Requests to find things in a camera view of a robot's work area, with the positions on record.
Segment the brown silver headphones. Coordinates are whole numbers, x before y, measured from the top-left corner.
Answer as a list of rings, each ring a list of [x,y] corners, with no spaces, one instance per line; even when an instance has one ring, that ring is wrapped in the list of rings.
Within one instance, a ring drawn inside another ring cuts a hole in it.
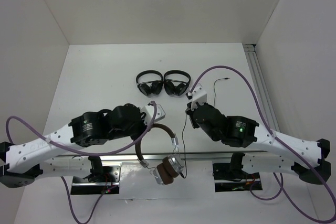
[[[176,148],[176,154],[170,154],[162,159],[155,167],[150,167],[141,151],[141,141],[135,144],[135,153],[140,165],[150,171],[159,185],[170,185],[174,179],[181,176],[185,165],[178,152],[178,138],[176,134],[166,125],[154,123],[152,128],[164,130],[171,138],[172,144]]]

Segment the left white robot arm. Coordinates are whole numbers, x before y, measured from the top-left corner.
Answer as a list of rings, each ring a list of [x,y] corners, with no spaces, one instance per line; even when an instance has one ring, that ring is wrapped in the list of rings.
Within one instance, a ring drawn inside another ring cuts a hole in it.
[[[113,110],[102,109],[86,112],[70,123],[44,136],[19,117],[38,138],[25,144],[16,145],[12,140],[1,143],[1,184],[8,188],[25,187],[45,177],[82,177],[99,181],[104,176],[100,153],[84,152],[93,145],[130,137],[132,142],[115,151],[113,155],[127,150],[140,141],[155,121],[156,105],[142,109],[125,104]]]

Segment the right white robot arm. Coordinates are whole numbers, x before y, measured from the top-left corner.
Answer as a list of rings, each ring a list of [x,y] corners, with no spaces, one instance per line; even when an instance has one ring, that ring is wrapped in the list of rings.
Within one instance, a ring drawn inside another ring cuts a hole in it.
[[[279,132],[270,134],[265,126],[243,116],[225,116],[208,103],[187,104],[192,127],[202,129],[214,142],[235,148],[266,151],[270,156],[238,152],[232,155],[229,172],[235,178],[261,172],[287,173],[302,181],[320,185],[331,176],[326,161],[330,142],[301,140]]]

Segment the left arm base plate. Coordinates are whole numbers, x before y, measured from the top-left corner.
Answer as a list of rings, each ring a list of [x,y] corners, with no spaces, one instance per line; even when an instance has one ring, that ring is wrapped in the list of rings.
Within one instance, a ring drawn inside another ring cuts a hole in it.
[[[117,195],[120,190],[121,163],[104,162],[103,175],[89,181],[87,178],[73,177],[71,195]]]

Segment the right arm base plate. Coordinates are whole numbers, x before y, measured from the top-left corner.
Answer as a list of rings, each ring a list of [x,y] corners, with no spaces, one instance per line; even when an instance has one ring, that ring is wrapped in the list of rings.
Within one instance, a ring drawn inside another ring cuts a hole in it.
[[[262,190],[262,184],[259,173],[248,174],[242,171],[231,171],[229,163],[213,163],[213,177],[215,192],[234,192]]]

